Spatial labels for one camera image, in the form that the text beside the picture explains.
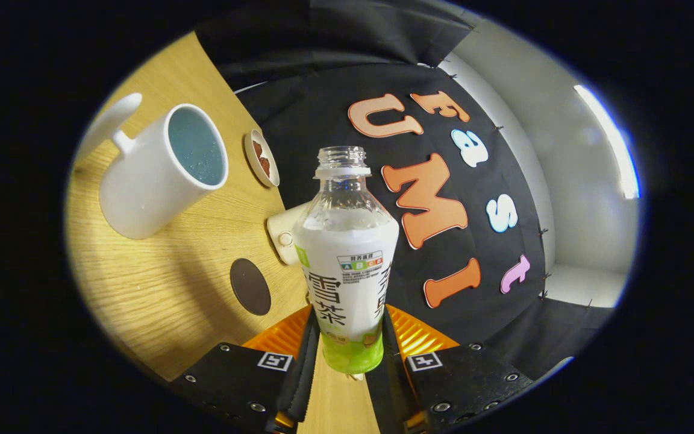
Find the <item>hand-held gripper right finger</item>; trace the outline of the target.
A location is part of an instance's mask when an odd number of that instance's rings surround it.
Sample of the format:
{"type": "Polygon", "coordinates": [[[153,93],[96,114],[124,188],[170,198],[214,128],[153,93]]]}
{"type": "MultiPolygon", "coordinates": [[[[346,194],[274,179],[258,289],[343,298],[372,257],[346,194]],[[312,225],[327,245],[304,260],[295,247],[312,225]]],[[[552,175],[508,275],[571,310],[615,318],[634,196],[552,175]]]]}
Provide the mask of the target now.
{"type": "Polygon", "coordinates": [[[382,325],[383,359],[366,374],[382,433],[454,433],[534,385],[484,343],[458,344],[391,305],[382,325]]]}

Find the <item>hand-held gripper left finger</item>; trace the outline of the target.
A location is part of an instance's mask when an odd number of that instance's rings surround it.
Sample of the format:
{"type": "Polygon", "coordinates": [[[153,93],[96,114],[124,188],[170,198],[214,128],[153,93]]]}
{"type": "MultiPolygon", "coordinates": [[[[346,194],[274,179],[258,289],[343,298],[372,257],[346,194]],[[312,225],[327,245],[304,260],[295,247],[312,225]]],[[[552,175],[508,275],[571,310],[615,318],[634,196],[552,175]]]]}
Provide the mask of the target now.
{"type": "Polygon", "coordinates": [[[300,308],[244,344],[221,342],[170,382],[177,395],[242,433],[295,433],[311,396],[319,325],[300,308]]]}

